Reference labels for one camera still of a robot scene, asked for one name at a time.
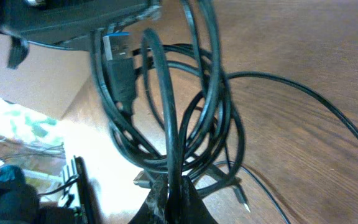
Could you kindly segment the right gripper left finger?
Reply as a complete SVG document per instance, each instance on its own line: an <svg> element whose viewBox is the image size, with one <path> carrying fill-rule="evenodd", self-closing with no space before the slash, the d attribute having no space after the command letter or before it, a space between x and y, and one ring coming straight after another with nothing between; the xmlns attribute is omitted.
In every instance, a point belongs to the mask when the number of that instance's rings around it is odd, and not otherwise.
<svg viewBox="0 0 358 224"><path fill-rule="evenodd" d="M141 208L129 224L166 224L165 209L168 201L167 177L158 177Z"/></svg>

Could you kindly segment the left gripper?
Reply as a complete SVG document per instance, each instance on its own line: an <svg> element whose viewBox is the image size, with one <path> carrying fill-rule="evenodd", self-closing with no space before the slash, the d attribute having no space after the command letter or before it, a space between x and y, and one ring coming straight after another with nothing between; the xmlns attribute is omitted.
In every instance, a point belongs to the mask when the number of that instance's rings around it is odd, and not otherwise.
<svg viewBox="0 0 358 224"><path fill-rule="evenodd" d="M86 51L90 32L116 33L158 19L161 6L160 0L0 0L0 34L11 38L7 66L16 69L28 56L29 44Z"/></svg>

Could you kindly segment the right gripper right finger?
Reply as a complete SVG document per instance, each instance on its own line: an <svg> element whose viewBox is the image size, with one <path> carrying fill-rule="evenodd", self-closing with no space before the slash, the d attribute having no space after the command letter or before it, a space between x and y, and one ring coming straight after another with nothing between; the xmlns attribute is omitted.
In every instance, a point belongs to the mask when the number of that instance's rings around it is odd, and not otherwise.
<svg viewBox="0 0 358 224"><path fill-rule="evenodd" d="M217 224L188 176L181 180L180 223Z"/></svg>

